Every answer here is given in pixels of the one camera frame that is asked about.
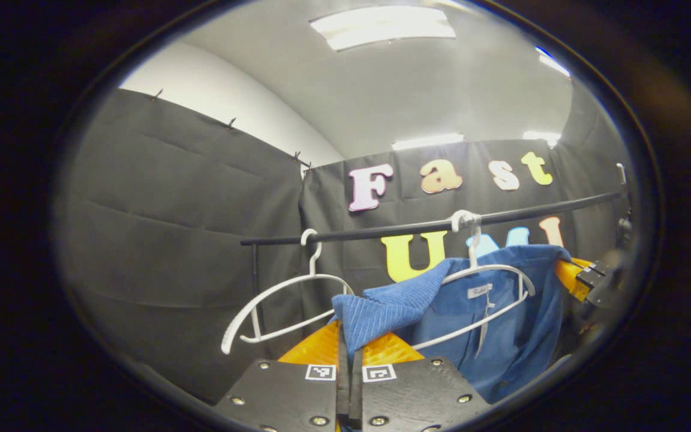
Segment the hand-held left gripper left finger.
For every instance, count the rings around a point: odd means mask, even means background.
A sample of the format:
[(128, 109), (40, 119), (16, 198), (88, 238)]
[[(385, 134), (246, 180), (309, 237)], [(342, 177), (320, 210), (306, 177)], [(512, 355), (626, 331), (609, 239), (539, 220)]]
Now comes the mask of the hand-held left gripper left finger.
[(279, 360), (254, 361), (216, 405), (254, 431), (340, 431), (349, 414), (350, 370), (340, 323), (310, 335)]

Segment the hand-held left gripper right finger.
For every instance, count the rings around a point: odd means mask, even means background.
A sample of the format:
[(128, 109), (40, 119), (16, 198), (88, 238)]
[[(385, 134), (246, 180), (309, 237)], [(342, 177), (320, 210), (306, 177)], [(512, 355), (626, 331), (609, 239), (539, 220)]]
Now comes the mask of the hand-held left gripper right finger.
[(491, 404), (445, 356), (423, 356), (388, 333), (354, 353), (351, 431), (450, 431)]

